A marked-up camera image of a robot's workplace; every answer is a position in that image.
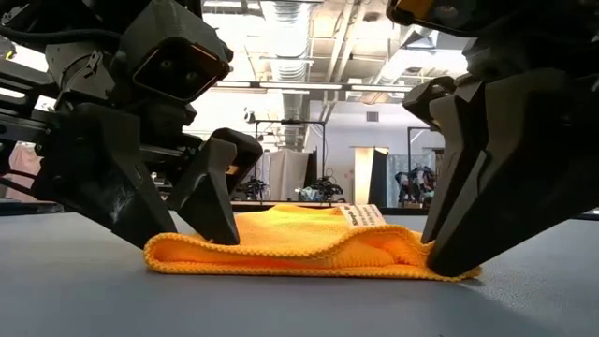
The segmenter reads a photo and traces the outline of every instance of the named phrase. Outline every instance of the orange microfiber cloth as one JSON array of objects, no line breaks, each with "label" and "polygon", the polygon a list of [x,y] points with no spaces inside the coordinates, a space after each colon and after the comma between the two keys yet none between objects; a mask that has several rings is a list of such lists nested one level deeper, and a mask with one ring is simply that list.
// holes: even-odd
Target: orange microfiber cloth
[{"label": "orange microfiber cloth", "polygon": [[236,216],[240,245],[220,245],[199,235],[163,233],[144,254],[154,271],[182,274],[292,275],[409,278],[459,281],[429,270],[431,244],[397,225],[355,227],[338,208],[312,210],[275,206]]}]

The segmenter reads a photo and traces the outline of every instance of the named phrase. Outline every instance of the folded towel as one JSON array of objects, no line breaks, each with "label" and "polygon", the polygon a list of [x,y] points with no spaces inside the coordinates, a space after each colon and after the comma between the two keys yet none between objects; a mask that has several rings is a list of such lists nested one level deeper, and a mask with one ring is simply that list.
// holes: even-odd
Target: folded towel
[{"label": "folded towel", "polygon": [[163,233],[144,249],[154,271],[182,274],[290,275],[409,278],[459,281],[475,268],[444,277],[426,267],[431,244],[397,225],[356,227],[338,208],[279,205],[235,217],[240,245],[220,245],[199,235]]}]

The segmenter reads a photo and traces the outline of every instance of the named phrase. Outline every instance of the ceiling duct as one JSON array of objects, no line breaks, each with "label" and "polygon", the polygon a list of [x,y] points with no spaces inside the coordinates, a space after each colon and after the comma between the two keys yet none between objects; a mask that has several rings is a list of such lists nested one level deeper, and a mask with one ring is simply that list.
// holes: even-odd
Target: ceiling duct
[{"label": "ceiling duct", "polygon": [[[418,25],[411,25],[403,36],[400,48],[389,58],[379,73],[371,80],[372,85],[394,85],[408,67],[422,67],[432,57],[423,51],[436,48],[439,32]],[[385,93],[365,93],[360,102],[384,103],[393,97]]]},{"label": "ceiling duct", "polygon": [[[271,53],[280,58],[270,62],[272,79],[281,82],[306,81],[308,64],[298,62],[297,59],[308,57],[312,5],[298,2],[262,2],[261,4],[272,33]],[[309,116],[302,116],[303,95],[282,95],[284,119],[308,119]],[[301,142],[297,142],[297,138],[302,134],[305,134],[305,128],[285,130],[285,147],[301,150],[297,145]]]}]

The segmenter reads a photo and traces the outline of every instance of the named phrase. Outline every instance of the white tag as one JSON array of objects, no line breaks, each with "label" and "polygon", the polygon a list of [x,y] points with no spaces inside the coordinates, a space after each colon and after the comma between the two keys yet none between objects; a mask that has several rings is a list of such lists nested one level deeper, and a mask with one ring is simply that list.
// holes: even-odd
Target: white tag
[{"label": "white tag", "polygon": [[350,227],[386,225],[383,214],[374,205],[342,206],[341,212]]}]

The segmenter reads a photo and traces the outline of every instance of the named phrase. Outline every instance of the gray table surface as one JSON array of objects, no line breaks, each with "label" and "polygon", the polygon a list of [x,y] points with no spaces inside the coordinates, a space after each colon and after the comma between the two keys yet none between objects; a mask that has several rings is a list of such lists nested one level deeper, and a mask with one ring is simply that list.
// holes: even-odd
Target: gray table surface
[{"label": "gray table surface", "polygon": [[[424,223],[387,220],[414,229]],[[77,214],[3,217],[0,333],[596,336],[598,246],[599,223],[568,221],[461,284],[181,276],[147,271],[137,248]]]}]

